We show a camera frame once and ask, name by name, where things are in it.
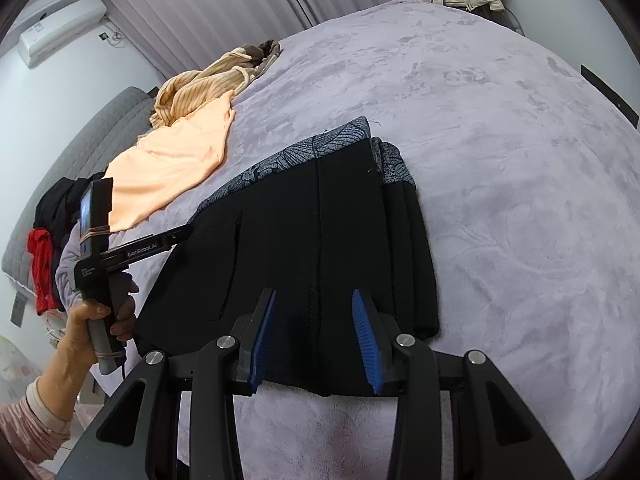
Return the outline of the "person left forearm pink sleeve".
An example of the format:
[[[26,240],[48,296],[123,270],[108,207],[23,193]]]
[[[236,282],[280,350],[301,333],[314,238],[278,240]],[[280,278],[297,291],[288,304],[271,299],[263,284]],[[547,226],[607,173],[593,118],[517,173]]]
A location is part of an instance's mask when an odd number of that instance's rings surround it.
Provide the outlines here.
[[[1,477],[52,479],[42,464],[70,438],[76,398],[92,367],[88,350],[58,345],[46,370],[20,400],[1,407]]]

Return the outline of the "person left hand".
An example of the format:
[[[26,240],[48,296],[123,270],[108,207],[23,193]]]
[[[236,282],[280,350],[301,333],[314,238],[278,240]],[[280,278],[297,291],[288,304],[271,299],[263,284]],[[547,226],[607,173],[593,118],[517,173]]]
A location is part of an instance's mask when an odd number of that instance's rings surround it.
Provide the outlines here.
[[[136,302],[132,294],[138,291],[138,285],[130,281],[126,300],[118,308],[117,321],[111,328],[111,334],[124,344],[132,338],[132,330],[134,322],[136,322],[134,314]],[[70,349],[76,363],[84,366],[87,370],[98,362],[91,343],[88,322],[102,321],[110,313],[110,308],[93,299],[76,301],[68,312],[65,336],[63,337],[64,346]]]

